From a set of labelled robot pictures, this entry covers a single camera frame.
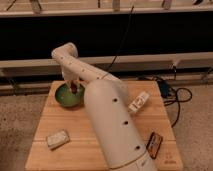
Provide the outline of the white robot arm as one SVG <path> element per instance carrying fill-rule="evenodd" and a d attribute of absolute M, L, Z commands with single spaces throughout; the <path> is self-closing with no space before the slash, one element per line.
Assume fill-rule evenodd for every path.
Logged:
<path fill-rule="evenodd" d="M 84 105 L 109 171 L 158 171 L 136 128 L 127 105 L 127 85 L 114 75 L 78 59 L 73 43 L 51 52 L 63 77 L 87 82 Z"/>

